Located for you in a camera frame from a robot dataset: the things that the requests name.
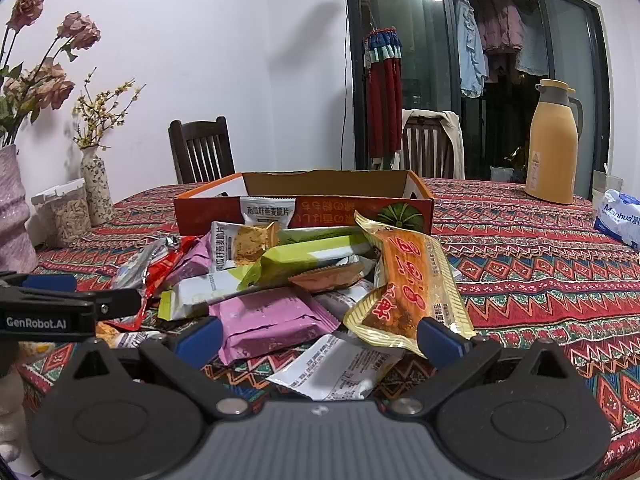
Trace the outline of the pink snack pack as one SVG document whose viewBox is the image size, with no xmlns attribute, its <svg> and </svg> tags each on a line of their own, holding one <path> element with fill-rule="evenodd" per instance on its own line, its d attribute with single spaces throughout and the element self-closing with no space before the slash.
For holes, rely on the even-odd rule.
<svg viewBox="0 0 640 480">
<path fill-rule="evenodd" d="M 280 287 L 222 300 L 209 307 L 222 325 L 218 358 L 224 365 L 317 339 L 341 322 L 311 294 Z"/>
<path fill-rule="evenodd" d="M 212 265 L 210 236 L 200 237 L 168 274 L 163 288 L 171 288 L 187 278 L 205 275 Z"/>
</svg>

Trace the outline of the large orange snack bag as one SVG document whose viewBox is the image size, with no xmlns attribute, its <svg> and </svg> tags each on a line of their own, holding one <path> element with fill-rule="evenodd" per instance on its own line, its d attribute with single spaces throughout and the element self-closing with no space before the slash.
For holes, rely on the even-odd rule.
<svg viewBox="0 0 640 480">
<path fill-rule="evenodd" d="M 378 250 L 378 288 L 344 314 L 343 324 L 375 347 L 418 356 L 419 322 L 441 322 L 465 339 L 475 336 L 442 245 L 422 232 L 401 229 L 355 214 L 356 225 Z"/>
</svg>

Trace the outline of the red foil snack pack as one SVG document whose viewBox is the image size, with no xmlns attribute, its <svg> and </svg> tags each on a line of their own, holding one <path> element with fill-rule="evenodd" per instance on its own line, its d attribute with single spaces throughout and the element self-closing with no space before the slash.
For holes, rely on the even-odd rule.
<svg viewBox="0 0 640 480">
<path fill-rule="evenodd" d="M 115 318 L 108 321 L 108 324 L 119 330 L 138 330 L 148 303 L 160 291 L 169 273 L 197 240 L 196 236 L 162 236 L 122 264 L 112 278 L 111 289 L 137 289 L 140 306 L 134 314 Z"/>
</svg>

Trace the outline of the white snack pack label up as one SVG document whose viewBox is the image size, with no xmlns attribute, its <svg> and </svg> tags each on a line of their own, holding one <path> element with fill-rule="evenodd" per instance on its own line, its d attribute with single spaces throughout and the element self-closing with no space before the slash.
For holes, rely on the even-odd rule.
<svg viewBox="0 0 640 480">
<path fill-rule="evenodd" d="M 314 401 L 364 400 L 404 354 L 347 335 L 324 335 L 267 380 Z"/>
</svg>

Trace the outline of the small orange snack pack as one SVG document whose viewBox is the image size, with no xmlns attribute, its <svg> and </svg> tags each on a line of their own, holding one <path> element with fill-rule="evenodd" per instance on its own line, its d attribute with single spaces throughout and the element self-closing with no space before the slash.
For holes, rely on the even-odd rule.
<svg viewBox="0 0 640 480">
<path fill-rule="evenodd" d="M 360 280 L 363 271 L 364 264 L 356 261 L 310 270 L 290 276 L 288 281 L 306 292 L 318 294 L 318 292 L 352 286 Z"/>
</svg>

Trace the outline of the long green snack bar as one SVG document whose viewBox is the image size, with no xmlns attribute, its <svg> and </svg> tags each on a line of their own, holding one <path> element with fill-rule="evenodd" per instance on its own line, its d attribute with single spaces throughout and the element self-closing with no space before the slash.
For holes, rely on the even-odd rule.
<svg viewBox="0 0 640 480">
<path fill-rule="evenodd" d="M 238 289 L 280 286 L 291 276 L 330 266 L 346 257 L 365 255 L 371 249 L 371 244 L 363 234 L 347 234 L 279 245 L 266 250 L 250 266 Z"/>
</svg>

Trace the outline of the white grey snack pack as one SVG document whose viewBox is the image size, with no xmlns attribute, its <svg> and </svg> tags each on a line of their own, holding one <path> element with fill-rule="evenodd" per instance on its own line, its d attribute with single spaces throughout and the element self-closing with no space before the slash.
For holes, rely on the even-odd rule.
<svg viewBox="0 0 640 480">
<path fill-rule="evenodd" d="M 374 285 L 364 278 L 357 283 L 342 289 L 334 289 L 330 292 L 322 292 L 314 296 L 334 318 L 341 321 L 346 312 L 356 306 L 358 302 L 374 289 Z"/>
</svg>

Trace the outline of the clear food storage jar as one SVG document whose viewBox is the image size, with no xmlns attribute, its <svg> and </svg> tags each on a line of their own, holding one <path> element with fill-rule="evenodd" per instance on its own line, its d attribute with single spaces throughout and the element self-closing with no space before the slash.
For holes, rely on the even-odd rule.
<svg viewBox="0 0 640 480">
<path fill-rule="evenodd" d="M 32 206 L 36 208 L 51 248 L 68 247 L 91 230 L 84 178 L 52 186 L 32 196 Z"/>
</svg>

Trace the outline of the patterned red tablecloth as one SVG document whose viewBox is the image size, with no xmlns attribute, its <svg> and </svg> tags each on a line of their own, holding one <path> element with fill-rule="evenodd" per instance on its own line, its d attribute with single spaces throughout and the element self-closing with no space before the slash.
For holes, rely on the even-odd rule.
<svg viewBox="0 0 640 480">
<path fill-rule="evenodd" d="M 585 378 L 612 431 L 600 479 L 639 477 L 639 255 L 593 229 L 591 202 L 534 200 L 523 185 L 427 179 L 435 197 L 432 235 L 454 270 L 479 334 L 525 348 L 549 337 Z M 174 198 L 196 184 L 151 188 L 115 205 L 115 217 L 72 248 L 39 253 L 36 272 L 71 273 L 81 290 L 111 285 L 121 264 L 157 237 L 178 232 Z M 18 368 L 24 405 L 35 413 L 75 351 L 63 344 Z M 232 367 L 219 360 L 203 372 L 260 408 L 294 398 L 267 377 L 305 346 Z"/>
</svg>

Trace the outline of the oat crisp pack on pile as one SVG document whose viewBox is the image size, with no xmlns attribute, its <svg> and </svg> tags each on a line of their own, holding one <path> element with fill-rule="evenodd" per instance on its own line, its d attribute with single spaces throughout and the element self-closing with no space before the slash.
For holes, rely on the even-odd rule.
<svg viewBox="0 0 640 480">
<path fill-rule="evenodd" d="M 247 226 L 213 221 L 209 231 L 210 268 L 222 271 L 253 264 L 278 244 L 278 231 L 277 222 Z"/>
</svg>

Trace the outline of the oat crisp pack against box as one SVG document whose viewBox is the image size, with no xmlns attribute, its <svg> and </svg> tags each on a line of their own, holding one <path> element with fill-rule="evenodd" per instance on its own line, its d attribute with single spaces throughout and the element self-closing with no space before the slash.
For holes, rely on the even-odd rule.
<svg viewBox="0 0 640 480">
<path fill-rule="evenodd" d="M 287 229 L 295 214 L 295 197 L 243 196 L 240 208 L 247 226 L 262 226 L 276 222 L 280 229 Z"/>
</svg>

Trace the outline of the dark wooden chair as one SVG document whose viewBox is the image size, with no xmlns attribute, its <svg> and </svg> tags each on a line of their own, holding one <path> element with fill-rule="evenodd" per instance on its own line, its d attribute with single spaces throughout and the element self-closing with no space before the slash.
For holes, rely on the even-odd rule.
<svg viewBox="0 0 640 480">
<path fill-rule="evenodd" d="M 173 120 L 168 136 L 180 184 L 216 181 L 235 173 L 224 116 L 212 122 Z"/>
</svg>

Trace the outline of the orange pumpkin cardboard box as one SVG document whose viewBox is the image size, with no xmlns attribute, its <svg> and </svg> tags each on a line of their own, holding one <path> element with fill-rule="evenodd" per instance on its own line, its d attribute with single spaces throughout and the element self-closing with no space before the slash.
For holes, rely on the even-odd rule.
<svg viewBox="0 0 640 480">
<path fill-rule="evenodd" d="M 435 201 L 410 170 L 237 172 L 174 199 L 179 232 L 203 235 L 213 221 L 244 223 L 240 198 L 295 197 L 290 228 L 352 226 L 354 213 L 398 228 L 431 232 Z"/>
</svg>

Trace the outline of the floral vase yellow twigs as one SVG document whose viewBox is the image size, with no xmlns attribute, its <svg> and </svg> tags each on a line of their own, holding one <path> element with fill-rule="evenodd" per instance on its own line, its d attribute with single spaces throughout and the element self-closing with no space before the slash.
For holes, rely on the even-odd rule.
<svg viewBox="0 0 640 480">
<path fill-rule="evenodd" d="M 144 84 L 134 78 L 113 90 L 91 92 L 96 70 L 88 73 L 72 109 L 74 143 L 81 151 L 80 176 L 85 181 L 86 199 L 92 226 L 102 226 L 114 216 L 114 206 L 105 162 L 100 153 L 107 149 L 107 133 L 125 125 L 130 108 L 139 99 Z"/>
</svg>

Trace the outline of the chair with beige cloth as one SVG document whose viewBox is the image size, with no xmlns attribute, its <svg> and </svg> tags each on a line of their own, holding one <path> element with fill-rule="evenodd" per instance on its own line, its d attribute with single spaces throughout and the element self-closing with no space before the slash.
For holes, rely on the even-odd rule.
<svg viewBox="0 0 640 480">
<path fill-rule="evenodd" d="M 403 110 L 394 164 L 422 178 L 465 179 L 460 119 L 450 110 Z"/>
</svg>

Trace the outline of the white blue tissue pack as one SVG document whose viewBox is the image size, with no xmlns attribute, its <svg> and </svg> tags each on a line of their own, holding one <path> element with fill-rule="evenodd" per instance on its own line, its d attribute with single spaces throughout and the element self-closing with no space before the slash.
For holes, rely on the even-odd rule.
<svg viewBox="0 0 640 480">
<path fill-rule="evenodd" d="M 602 195 L 594 228 L 638 252 L 640 245 L 640 200 L 609 188 Z"/>
</svg>

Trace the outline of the pink vase with roses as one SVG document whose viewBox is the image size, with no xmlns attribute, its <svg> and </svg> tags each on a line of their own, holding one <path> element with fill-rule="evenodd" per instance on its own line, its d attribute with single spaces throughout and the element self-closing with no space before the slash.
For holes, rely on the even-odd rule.
<svg viewBox="0 0 640 480">
<path fill-rule="evenodd" d="M 101 39 L 96 23 L 78 11 L 67 14 L 42 59 L 31 70 L 13 65 L 11 55 L 18 35 L 40 18 L 44 0 L 15 0 L 9 19 L 1 27 L 1 269 L 30 272 L 37 266 L 34 244 L 27 231 L 27 205 L 16 138 L 23 122 L 35 122 L 47 108 L 58 110 L 75 84 L 67 77 L 58 56 L 70 61 Z"/>
</svg>

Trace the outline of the drinking glass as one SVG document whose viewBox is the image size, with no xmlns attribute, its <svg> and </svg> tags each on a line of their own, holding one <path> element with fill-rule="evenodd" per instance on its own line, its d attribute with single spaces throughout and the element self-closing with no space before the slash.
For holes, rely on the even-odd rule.
<svg viewBox="0 0 640 480">
<path fill-rule="evenodd" d="M 592 173 L 591 203 L 592 216 L 595 217 L 601 206 L 602 197 L 607 190 L 620 192 L 623 188 L 624 179 L 613 176 L 604 171 L 594 170 Z"/>
</svg>

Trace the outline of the orange thermos jug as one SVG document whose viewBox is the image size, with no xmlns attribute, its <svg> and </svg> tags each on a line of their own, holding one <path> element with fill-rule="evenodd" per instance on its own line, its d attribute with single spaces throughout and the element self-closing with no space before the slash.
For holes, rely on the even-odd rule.
<svg viewBox="0 0 640 480">
<path fill-rule="evenodd" d="M 525 192 L 548 203 L 573 203 L 578 143 L 584 125 L 582 102 L 560 80 L 541 79 L 530 124 Z"/>
</svg>

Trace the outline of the hanging blue shirt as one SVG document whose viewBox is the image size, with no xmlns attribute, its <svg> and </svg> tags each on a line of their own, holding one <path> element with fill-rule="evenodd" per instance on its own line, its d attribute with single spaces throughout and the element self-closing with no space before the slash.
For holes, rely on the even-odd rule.
<svg viewBox="0 0 640 480">
<path fill-rule="evenodd" d="M 456 0 L 456 17 L 461 94 L 477 99 L 483 95 L 488 69 L 470 0 Z"/>
</svg>

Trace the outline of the red tassel hanging decoration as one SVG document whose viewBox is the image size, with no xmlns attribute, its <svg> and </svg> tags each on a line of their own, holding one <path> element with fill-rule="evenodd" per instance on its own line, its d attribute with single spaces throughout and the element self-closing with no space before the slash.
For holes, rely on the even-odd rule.
<svg viewBox="0 0 640 480">
<path fill-rule="evenodd" d="M 402 43 L 395 27 L 375 29 L 363 39 L 366 70 L 367 127 L 370 159 L 385 158 L 401 148 Z"/>
</svg>

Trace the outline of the hanging pink jacket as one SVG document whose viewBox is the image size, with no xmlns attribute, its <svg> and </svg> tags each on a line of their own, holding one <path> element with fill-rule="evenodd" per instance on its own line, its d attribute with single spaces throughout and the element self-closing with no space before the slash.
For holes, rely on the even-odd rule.
<svg viewBox="0 0 640 480">
<path fill-rule="evenodd" d="M 524 44 L 524 26 L 512 0 L 476 0 L 480 41 L 487 54 L 518 53 Z"/>
</svg>

